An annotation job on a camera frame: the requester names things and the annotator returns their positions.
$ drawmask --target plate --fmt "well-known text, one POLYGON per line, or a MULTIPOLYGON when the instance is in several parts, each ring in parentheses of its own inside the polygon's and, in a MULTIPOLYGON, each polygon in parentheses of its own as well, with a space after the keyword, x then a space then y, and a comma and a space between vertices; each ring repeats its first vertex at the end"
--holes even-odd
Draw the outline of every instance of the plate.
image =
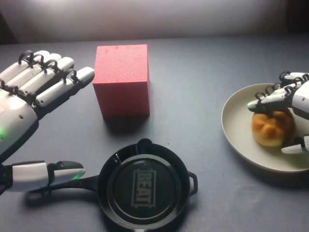
MULTIPOLYGON (((284 173, 297 173, 309 170, 309 153, 287 155, 281 153, 278 147, 259 145, 252 135, 251 120, 253 112, 247 109, 247 103, 255 100, 255 93, 265 92, 271 84, 257 84, 245 87, 234 93, 225 103, 221 123, 226 138, 232 147, 246 160, 254 165, 284 173)), ((294 136, 304 136, 309 133, 309 121, 296 116, 294 136)))

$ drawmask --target gray wall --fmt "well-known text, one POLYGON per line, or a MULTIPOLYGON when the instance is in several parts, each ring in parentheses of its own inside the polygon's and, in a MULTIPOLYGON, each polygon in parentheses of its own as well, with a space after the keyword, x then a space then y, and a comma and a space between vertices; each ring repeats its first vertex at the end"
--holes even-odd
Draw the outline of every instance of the gray wall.
POLYGON ((0 0, 21 43, 286 31, 284 0, 0 0))

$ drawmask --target black frying pan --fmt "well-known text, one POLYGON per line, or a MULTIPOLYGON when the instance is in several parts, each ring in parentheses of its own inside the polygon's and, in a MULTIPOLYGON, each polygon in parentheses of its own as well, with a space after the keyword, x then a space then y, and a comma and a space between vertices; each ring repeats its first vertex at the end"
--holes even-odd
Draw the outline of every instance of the black frying pan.
POLYGON ((197 193, 197 176, 187 171, 175 153, 142 139, 113 154, 97 176, 34 192, 61 188, 97 191, 101 208, 111 221, 145 232, 167 225, 181 213, 188 198, 197 193))

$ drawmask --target bread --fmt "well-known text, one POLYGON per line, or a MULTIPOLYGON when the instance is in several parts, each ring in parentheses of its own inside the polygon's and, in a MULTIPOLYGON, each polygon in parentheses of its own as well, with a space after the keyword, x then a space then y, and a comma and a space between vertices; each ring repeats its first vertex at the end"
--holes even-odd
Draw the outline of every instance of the bread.
POLYGON ((294 130, 295 121, 289 110, 255 113, 252 117, 253 136, 264 146, 281 146, 294 130))

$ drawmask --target red cube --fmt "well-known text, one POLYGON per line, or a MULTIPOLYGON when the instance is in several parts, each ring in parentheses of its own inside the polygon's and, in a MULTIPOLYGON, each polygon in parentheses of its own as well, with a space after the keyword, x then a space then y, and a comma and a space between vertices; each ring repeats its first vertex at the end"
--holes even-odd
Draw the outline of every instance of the red cube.
POLYGON ((99 46, 93 87, 105 119, 149 116, 147 45, 99 46))

